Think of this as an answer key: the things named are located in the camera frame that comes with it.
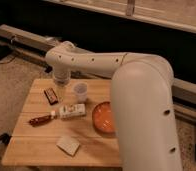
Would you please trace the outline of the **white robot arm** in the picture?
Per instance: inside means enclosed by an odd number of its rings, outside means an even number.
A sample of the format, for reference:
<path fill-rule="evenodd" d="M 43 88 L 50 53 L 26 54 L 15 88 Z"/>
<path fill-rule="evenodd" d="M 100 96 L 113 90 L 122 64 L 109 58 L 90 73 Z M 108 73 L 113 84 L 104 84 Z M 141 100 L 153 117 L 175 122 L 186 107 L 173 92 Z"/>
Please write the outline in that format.
<path fill-rule="evenodd" d="M 72 70 L 111 79 L 110 101 L 123 171 L 183 171 L 172 100 L 173 70 L 153 54 L 78 52 L 70 42 L 45 56 L 53 78 Z"/>

